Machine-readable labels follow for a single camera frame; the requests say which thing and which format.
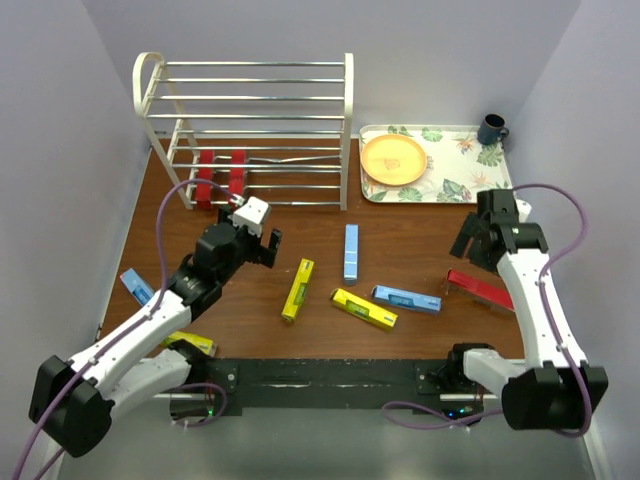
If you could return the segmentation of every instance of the yellow plate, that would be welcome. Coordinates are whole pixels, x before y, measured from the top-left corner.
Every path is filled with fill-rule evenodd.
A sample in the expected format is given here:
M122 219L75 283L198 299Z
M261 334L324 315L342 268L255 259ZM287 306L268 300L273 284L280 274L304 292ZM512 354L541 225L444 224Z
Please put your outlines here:
M362 168L385 185L406 185L427 169L427 153L405 135L382 135L367 143L360 155Z

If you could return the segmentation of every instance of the metal rack bar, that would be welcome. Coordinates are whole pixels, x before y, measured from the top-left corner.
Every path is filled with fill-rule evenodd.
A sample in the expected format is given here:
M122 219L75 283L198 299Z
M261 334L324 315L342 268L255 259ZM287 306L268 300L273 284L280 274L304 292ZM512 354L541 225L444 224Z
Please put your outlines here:
M342 115L237 115L218 113L154 113L147 118L172 118L174 120L190 118L220 120L344 120Z
M229 188L229 185L220 185L222 188ZM280 188L311 188L311 189L323 189L323 190L333 190L340 188L340 185L304 185L304 184L291 184L291 185L247 185L247 189L280 189Z
M315 157L292 157L292 158L249 157L249 160L255 160L256 162L269 162L269 163L292 163L292 162L306 162L309 160L330 160L334 158L341 158L341 157L340 155L318 155ZM218 160L231 160L231 155L216 155L214 161L217 162Z
M221 164L216 164L216 163L174 163L173 164L173 168L199 168L199 167L204 167L204 168L213 168L214 170L217 170L218 168L248 168L248 169L256 169L256 170L262 170L262 169L266 169L266 168L272 168L274 170L278 170L281 168L280 165L277 164L269 164L269 165L265 165L265 164L251 164L251 163L245 163L245 164L238 164L238 165L234 165L231 163L221 163ZM283 165L282 168L292 168L292 165ZM295 165L296 169L299 169L302 172L307 172L309 170L335 170L336 169L336 165Z
M156 95L149 97L151 100L186 100L186 101L240 101L240 100L262 100L262 101L286 101L286 102L341 102L343 97L269 97L256 95Z
M351 154L351 119L353 118L353 54L344 54L344 119L340 145L342 147L342 172L340 173L340 210L347 209L349 184L349 155Z
M227 205L225 200L212 200L211 205ZM191 205L195 205L195 200L191 200ZM318 205L340 205L340 202L269 202L269 205L290 205L293 207L310 207Z
M196 135L340 135L342 130L185 130L178 133Z
M169 67L342 67L342 62L166 62Z
M293 163L293 162L308 162L310 160L332 160L340 158L340 155L319 155L317 157L292 157L292 158L263 158L263 157L251 157L251 160L257 162L269 162L269 163Z
M147 61L152 61L154 63L153 72L151 73L151 78L146 85L146 91L142 89L142 67L145 65ZM287 70L282 70L283 74L274 74L275 78L216 78L217 73L211 74L207 73L204 77L198 76L197 73L187 73L184 74L184 77L181 76L172 76L169 73L169 70L173 67L336 67L341 69L342 78L321 78L321 77L335 77L331 72L327 70L325 74L317 75L315 73L302 73L299 74L301 77L306 78L283 78L288 76L289 72ZM256 185L247 185L247 189L256 189L258 191L262 190L283 190L283 189L300 189L312 191L314 189L317 190L327 190L334 191L339 190L340 201L319 201L319 202L306 202L306 201L274 201L269 202L272 205L339 205L341 209L346 208L346 188L347 188L347 175L348 175L348 166L349 166L349 148L351 143L351 117L352 117L352 109L353 109L353 57L351 54L345 54L343 62L166 62L164 57L159 53L142 53L138 56L136 63L134 64L133 70L133 98L134 98L134 107L136 113L143 121L145 131L151 140L151 144L153 145L154 150L156 151L160 161L163 163L164 167L167 170L167 173L174 185L176 185L180 180L180 178L184 178L184 175L178 176L178 169L187 169L189 178L193 178L197 175L197 172L202 168L213 169L216 173L226 172L230 173L237 169L244 169L244 172L252 172L253 175L257 175L259 173L272 173L276 174L272 180L272 177L263 177L266 181L262 183L258 183ZM177 90L177 84L210 84L210 92L203 91L203 94L192 94L192 95L180 95ZM216 85L222 84L236 84L238 85L238 92L232 92L233 95L221 95L220 89L216 91ZM284 95L281 92L275 94L275 92L271 93L268 88L260 89L256 88L255 91L249 90L251 87L247 87L246 92L242 91L242 85L256 85L260 84L342 84L343 87L341 90L343 92L335 92L323 94L322 90L318 90L318 92L310 92L310 94L302 93L301 95L287 95L287 92L284 92ZM159 110L158 113L150 114L150 108L153 102L159 102L158 106L162 105L162 110ZM173 105L172 110L167 110L166 105L167 102ZM187 113L189 109L189 105L193 105L193 102L210 102L208 103L207 113ZM219 112L220 108L215 102L223 102L225 105L229 105L230 108L227 109L227 112L224 113ZM286 102L297 102L298 106L303 106L304 110L295 110L293 106L288 106ZM331 105L331 104L340 104L341 111L335 112L340 115L325 115L323 111L319 111L319 109L310 110L311 105ZM241 114L234 113L238 110L235 110L236 106L244 105L257 105L262 104L264 108L267 108L266 105L269 105L270 110L263 112L251 112L248 111L249 114ZM172 120L174 123L173 132L170 138L170 141L167 143L161 142L158 138L158 134L156 134L153 126L153 120ZM202 122L201 129L195 129L192 126L192 120L199 120ZM229 129L229 127L222 126L222 128L218 127L214 122L215 120L249 120L247 124L237 124L237 129ZM267 125L263 123L260 125L260 121L262 120L329 120L340 122L340 127L334 129L317 129L313 130L310 128L288 128L288 126L279 123L271 123ZM228 135L229 138L227 141L223 141L224 145L203 145L199 143L200 138L206 135L218 135L225 136ZM262 135L281 135L281 136L318 136L319 138L335 138L338 142L333 143L334 146L320 146L313 145L312 146L293 146L291 144L284 146L277 146L277 144L267 145L267 146L237 146L233 145L237 138L240 138L241 135L257 135L261 137ZM181 144L180 139L186 139L188 144ZM286 155L282 155L284 158L265 158L265 157L252 157L248 158L246 164L240 165L231 162L231 157L228 155L230 150L235 149L243 149L251 152L260 152L263 151L263 155L268 157L269 155L277 155L277 154L269 154L269 151L278 151L282 150L283 152L288 152ZM192 151L192 155L189 156L186 161L182 163L173 163L176 152L179 151ZM221 151L226 153L227 155L218 155L214 159L213 164L201 164L201 152L203 151ZM286 177L282 177L280 180L280 174L305 174L305 177L300 177L297 179L296 177L290 177L291 180L286 179ZM336 182L334 185L326 185L321 183L326 183L328 180L329 183L333 183L335 181L334 177L330 177L326 179L325 182L316 182L315 180L310 180L312 177L308 177L310 174L330 174L336 175L338 174L339 182ZM178 192L185 206L189 209L193 208L193 205L196 205L197 202L193 197L193 193L195 192L195 188L193 185L189 185L186 188L180 189ZM212 204L225 204L225 201L214 201Z
M160 83L344 83L342 78L161 78Z
M340 147L280 147L280 146L265 146L265 147L243 147L238 145L209 145L207 147L190 147L186 145L179 145L175 147L176 150L282 150L282 151L303 151L303 150L320 150L329 152L339 152Z
M295 169L295 168L291 168L290 165L288 165L289 168L283 168L283 169L277 169L277 170L272 170L272 169L265 169L265 170L251 170L249 169L249 171L254 174L254 173L309 173L309 170L300 170L300 169ZM221 168L221 169L217 169L216 168L216 173L229 173L231 170L228 168ZM334 170L317 170L317 171L313 171L312 172L314 175L318 175L319 173L340 173L340 167L335 166Z

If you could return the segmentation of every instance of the white shoe rack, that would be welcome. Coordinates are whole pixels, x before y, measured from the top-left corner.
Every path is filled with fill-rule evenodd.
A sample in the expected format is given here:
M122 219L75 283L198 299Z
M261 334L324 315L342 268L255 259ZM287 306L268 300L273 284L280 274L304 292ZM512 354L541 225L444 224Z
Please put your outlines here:
M143 68L148 63L153 64L153 70L146 88L143 88ZM225 71L248 71L255 74L248 78L217 76ZM267 71L271 75L269 78L260 78L261 71ZM309 71L313 72L313 75L308 76L311 78L303 75ZM173 75L184 72L187 72L187 75ZM178 93L180 84L186 84L181 88L189 90L188 95ZM299 91L302 88L300 84L307 84L302 87L313 90L313 93L282 95L288 88ZM273 93L274 86L279 94ZM225 87L227 91L231 89L233 94L222 95ZM327 96L323 90L330 88L334 89L334 94ZM198 89L200 90L197 95L191 94ZM160 53L141 53L133 67L133 103L149 140L174 185L180 182L178 169L188 169L189 178L195 178L198 169L201 166L205 167L205 164L199 163L201 151L214 150L214 162L206 164L206 168L213 169L213 178L216 179L218 172L224 174L228 173L230 168L238 167L231 164L231 152L241 149L245 150L247 158L246 163L240 166L249 173L246 177L247 193L254 190L251 193L259 195L257 191L260 189L294 189L300 192L299 200L296 196L295 200L269 200L269 203L296 206L335 205L341 210L347 208L353 114L351 53L346 53L342 62L168 62ZM318 114L309 114L310 105L314 106L314 112L316 108L321 111ZM283 121L286 122L286 127L282 127ZM157 122L173 124L173 133L166 148L154 129L154 123ZM243 127L234 128L234 125L238 124ZM306 125L335 127L310 128ZM225 145L215 146L212 146L211 142L207 144L203 141L211 138L229 138L229 141L225 142ZM242 146L243 142L234 145L234 140L237 142L238 139L246 138L278 138L282 143L279 144L277 141L277 144L274 144L274 141L270 140L268 146ZM287 144L287 139L292 138L329 138L337 141L334 142L334 146L327 146L326 141L319 141L317 146L292 146L291 142ZM174 161L178 152L184 150L191 152L188 155L191 161ZM277 174L277 178L283 179L282 183L261 184L259 180L262 173ZM287 174L301 173L305 174L305 179L319 180L304 184L284 180ZM329 182L328 179L335 179L336 176L339 176L339 182ZM305 201L304 193L310 189L336 190L339 196L336 195L335 201ZM181 189L178 193L186 208L192 209L196 205L194 185ZM226 202L212 200L212 203Z

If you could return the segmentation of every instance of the dark blue mug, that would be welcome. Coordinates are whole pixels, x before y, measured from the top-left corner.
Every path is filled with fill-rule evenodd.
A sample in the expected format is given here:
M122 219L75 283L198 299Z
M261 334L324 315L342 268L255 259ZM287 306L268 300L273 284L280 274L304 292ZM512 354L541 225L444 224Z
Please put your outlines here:
M482 121L478 129L478 142L482 145L492 145L509 135L509 129L504 126L504 118L490 113Z

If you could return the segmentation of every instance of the leaf pattern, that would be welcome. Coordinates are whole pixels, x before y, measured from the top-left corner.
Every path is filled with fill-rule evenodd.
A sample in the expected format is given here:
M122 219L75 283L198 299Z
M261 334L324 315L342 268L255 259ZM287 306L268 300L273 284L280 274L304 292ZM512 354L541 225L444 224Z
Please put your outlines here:
M449 202L471 201L471 192L467 187L447 178L442 181L442 192L440 193L443 194L443 197L450 198Z
M369 200L371 200L372 202L381 202L382 200L384 200L384 197L386 195L387 195L387 191L383 190L381 192L374 193L373 195L371 195L369 197Z
M421 202L422 194L414 187L404 187L398 192L398 199L401 202Z
M442 130L437 129L429 129L424 127L422 129L422 138L424 138L427 142L439 142L442 140Z
M445 178L442 181L442 189L447 195L462 195L462 187L453 180Z
M440 203L462 203L463 200L453 195L447 195L444 192L438 192L436 200Z
M500 162L502 162L502 151L497 143L482 146L482 151L478 155L478 163L487 167L497 167Z
M400 126L400 129L398 130L398 127L394 126L394 125L389 125L389 128L387 128L387 132L388 133L393 133L396 135L404 135L405 137L412 137L413 135L411 135L409 133L409 130L407 130L407 127L403 127Z

